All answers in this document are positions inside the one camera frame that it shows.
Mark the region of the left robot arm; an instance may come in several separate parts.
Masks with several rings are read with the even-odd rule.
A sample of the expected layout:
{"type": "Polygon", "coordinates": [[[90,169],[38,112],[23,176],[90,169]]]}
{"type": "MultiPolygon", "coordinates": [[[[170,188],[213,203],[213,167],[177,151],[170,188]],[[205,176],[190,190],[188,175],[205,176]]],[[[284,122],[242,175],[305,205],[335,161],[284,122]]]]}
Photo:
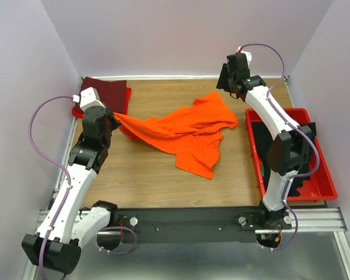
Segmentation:
{"type": "Polygon", "coordinates": [[[24,252],[39,267],[42,279],[46,278],[46,269],[64,276],[71,274],[82,247],[100,229],[112,230],[117,226],[117,206],[106,201],[97,201],[82,221],[75,219],[87,190],[108,157],[111,133],[119,125],[103,105],[85,109],[83,131],[70,151],[66,179],[35,234],[26,234],[22,240],[24,252]]]}

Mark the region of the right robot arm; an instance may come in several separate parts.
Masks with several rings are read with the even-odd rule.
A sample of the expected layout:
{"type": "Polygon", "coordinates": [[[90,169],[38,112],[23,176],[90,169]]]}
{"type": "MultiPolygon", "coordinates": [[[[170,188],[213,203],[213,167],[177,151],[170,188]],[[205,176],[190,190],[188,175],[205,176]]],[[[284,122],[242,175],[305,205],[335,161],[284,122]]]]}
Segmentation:
{"type": "Polygon", "coordinates": [[[287,197],[293,180],[301,177],[301,168],[319,153],[311,140],[312,130],[299,125],[272,97],[264,80],[250,73],[251,54],[228,55],[217,82],[217,89],[242,99],[251,106],[267,127],[273,140],[266,161],[271,170],[268,187],[255,212],[253,222],[271,228],[286,215],[287,197]]]}

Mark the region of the orange t-shirt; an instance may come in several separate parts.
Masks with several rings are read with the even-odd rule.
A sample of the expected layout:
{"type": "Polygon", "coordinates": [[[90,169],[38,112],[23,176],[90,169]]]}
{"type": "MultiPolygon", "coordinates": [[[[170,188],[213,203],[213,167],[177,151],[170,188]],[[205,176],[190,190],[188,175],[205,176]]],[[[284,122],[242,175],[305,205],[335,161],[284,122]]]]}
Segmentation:
{"type": "Polygon", "coordinates": [[[220,158],[222,129],[235,129],[239,123],[217,92],[194,99],[162,117],[140,120],[115,113],[120,131],[130,140],[142,140],[156,149],[176,156],[176,167],[206,179],[214,176],[220,158]]]}

